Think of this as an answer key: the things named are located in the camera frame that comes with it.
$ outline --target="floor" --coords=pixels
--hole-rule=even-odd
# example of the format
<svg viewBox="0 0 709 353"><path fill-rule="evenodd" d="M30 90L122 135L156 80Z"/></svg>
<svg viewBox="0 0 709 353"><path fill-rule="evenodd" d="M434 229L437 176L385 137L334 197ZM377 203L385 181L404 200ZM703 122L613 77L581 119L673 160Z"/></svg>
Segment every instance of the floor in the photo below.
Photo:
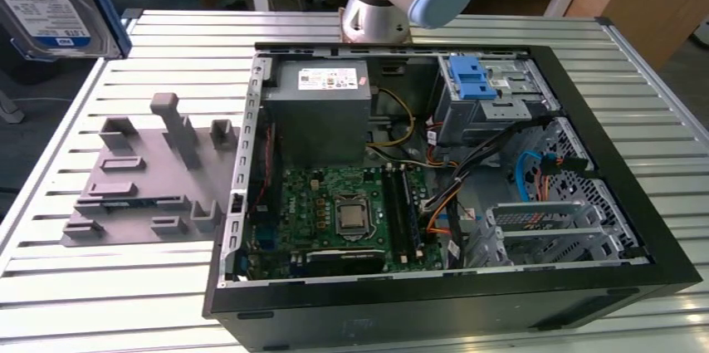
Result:
<svg viewBox="0 0 709 353"><path fill-rule="evenodd" d="M296 0L274 0L278 10L297 9ZM226 8L249 6L240 0L220 0ZM121 12L125 8L154 9L200 9L197 0L114 0ZM313 9L324 9L314 0ZM9 45L0 45L0 55L5 58ZM702 124L709 127L709 50L686 42L673 58L660 70L660 76L673 88L674 93L685 102L689 110ZM34 65L32 75L56 73L46 81L24 86L17 84L5 73L0 72L0 88L10 98L60 98L70 100L81 88L93 62L89 60L58 61L54 65ZM69 107L68 101L32 100L18 101L17 106L25 114L25 121L18 125L6 125L0 121L0 219L6 213L13 194L2 191L20 189L49 142L62 114Z"/></svg>

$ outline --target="blue drive bay latch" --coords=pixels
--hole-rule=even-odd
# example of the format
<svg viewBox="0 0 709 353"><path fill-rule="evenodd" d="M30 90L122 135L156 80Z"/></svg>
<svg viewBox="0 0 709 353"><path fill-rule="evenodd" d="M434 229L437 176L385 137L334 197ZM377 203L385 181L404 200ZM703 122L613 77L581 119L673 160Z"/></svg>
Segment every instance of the blue drive bay latch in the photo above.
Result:
<svg viewBox="0 0 709 353"><path fill-rule="evenodd" d="M464 100L493 100L496 89L488 84L488 71L473 56L452 56L449 58L450 74L460 89Z"/></svg>

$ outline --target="slatted metal surface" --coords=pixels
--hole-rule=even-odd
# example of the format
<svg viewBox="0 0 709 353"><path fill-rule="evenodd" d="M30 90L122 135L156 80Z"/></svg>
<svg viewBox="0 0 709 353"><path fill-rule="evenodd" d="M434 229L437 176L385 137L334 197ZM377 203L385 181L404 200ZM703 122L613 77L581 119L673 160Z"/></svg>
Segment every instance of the slatted metal surface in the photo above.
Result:
<svg viewBox="0 0 709 353"><path fill-rule="evenodd" d="M240 124L253 43L334 42L337 21L336 14L152 11L132 24L130 58L98 61L0 230L9 229L0 257L0 344L6 344L0 351L241 351L216 321L200 316L209 242L64 248L62 225L97 158L96 133L108 115L129 115L140 128L160 127L149 99L154 92L173 91L181 98L180 112L190 115L196 127L214 117ZM653 75L640 72L641 64L626 56L629 48L624 52L614 42L618 37L613 40L592 20L529 17L461 17L444 29L412 33L416 42L554 48L709 279L706 135L693 129L693 119L662 86L645 78ZM652 351L706 351L707 324L703 282L574 331L366 349L449 352L514 345L520 351L596 352L646 344Z"/></svg>

